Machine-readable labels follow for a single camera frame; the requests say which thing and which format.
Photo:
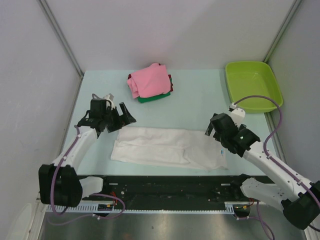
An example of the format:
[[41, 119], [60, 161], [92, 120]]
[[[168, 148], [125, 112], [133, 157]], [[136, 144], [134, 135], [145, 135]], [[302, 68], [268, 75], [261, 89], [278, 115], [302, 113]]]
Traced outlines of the white t shirt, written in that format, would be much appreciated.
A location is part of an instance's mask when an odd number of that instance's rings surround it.
[[150, 127], [119, 130], [112, 161], [212, 171], [227, 169], [225, 149], [202, 131]]

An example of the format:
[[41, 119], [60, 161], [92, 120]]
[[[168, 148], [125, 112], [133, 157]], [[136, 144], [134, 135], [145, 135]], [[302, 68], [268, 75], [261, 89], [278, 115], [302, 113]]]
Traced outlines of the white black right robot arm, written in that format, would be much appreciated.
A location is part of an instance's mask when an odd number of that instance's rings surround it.
[[320, 214], [320, 183], [311, 182], [264, 148], [263, 142], [242, 121], [245, 112], [215, 113], [205, 135], [212, 135], [230, 153], [258, 167], [275, 184], [270, 186], [241, 174], [241, 183], [230, 188], [231, 196], [262, 201], [283, 213], [296, 228], [305, 230]]

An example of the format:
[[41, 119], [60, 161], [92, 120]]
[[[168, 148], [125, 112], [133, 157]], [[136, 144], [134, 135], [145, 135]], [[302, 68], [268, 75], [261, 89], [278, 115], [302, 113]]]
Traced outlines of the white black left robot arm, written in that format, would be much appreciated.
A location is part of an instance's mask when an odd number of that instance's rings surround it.
[[101, 177], [80, 179], [77, 172], [87, 151], [101, 133], [112, 133], [136, 122], [125, 103], [121, 102], [119, 106], [121, 113], [109, 98], [93, 98], [90, 101], [90, 109], [75, 125], [76, 135], [67, 149], [51, 164], [43, 164], [38, 170], [39, 194], [43, 204], [73, 208], [92, 194], [100, 200], [110, 196], [111, 188], [104, 184]]

